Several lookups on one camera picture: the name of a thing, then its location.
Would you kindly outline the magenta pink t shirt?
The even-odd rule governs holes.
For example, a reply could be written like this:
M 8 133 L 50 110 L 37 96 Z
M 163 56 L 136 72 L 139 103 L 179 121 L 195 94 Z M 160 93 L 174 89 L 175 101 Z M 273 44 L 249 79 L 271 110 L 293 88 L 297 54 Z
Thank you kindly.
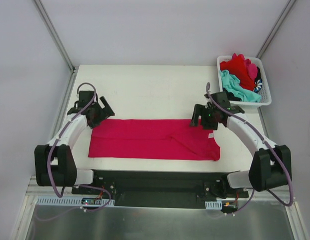
M 212 130 L 189 119 L 107 119 L 94 128 L 90 158 L 218 161 Z

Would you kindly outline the white plastic laundry basket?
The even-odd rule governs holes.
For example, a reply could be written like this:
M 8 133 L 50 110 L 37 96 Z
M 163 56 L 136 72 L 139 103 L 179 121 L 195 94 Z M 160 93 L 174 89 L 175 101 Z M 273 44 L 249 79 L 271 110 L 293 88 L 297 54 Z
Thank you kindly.
M 217 58 L 217 72 L 218 72 L 218 83 L 219 83 L 219 90 L 222 91 L 222 79 L 220 76 L 220 63 L 224 61 L 229 61 L 231 60 L 232 56 L 231 55 L 221 55 Z M 260 69 L 261 73 L 261 79 L 262 79 L 262 88 L 258 92 L 258 94 L 261 96 L 260 102 L 245 102 L 245 101 L 233 101 L 231 100 L 230 103 L 232 105 L 239 105 L 239 106 L 247 106 L 250 108 L 258 108 L 261 106 L 268 106 L 271 104 L 272 99 L 271 99 L 271 94 L 269 90 L 269 85 L 267 82 L 266 74 L 263 68 L 262 61 L 259 58 L 256 57 L 251 57 L 251 56 L 245 56 L 245 59 L 251 60 L 253 64 L 255 64 L 257 67 Z

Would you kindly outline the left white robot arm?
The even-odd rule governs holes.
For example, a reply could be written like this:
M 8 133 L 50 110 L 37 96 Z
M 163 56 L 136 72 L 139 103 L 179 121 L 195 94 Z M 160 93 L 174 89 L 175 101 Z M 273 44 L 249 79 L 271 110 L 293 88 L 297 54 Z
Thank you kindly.
M 92 90 L 79 91 L 79 99 L 67 112 L 64 125 L 46 144 L 35 148 L 35 171 L 39 186 L 72 187 L 83 185 L 91 195 L 100 190 L 100 182 L 91 169 L 77 169 L 72 149 L 81 133 L 98 127 L 102 121 L 114 116 L 104 96 Z

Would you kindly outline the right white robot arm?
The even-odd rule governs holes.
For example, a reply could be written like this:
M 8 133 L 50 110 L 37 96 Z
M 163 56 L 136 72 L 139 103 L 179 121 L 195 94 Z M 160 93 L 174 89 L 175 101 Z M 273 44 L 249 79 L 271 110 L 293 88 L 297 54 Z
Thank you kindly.
M 219 124 L 231 130 L 249 150 L 252 161 L 247 171 L 226 174 L 220 192 L 232 197 L 238 188 L 270 191 L 281 186 L 292 189 L 291 152 L 286 145 L 269 140 L 248 120 L 245 111 L 232 105 L 225 92 L 205 94 L 207 104 L 194 106 L 191 127 L 201 125 L 205 130 L 216 130 Z

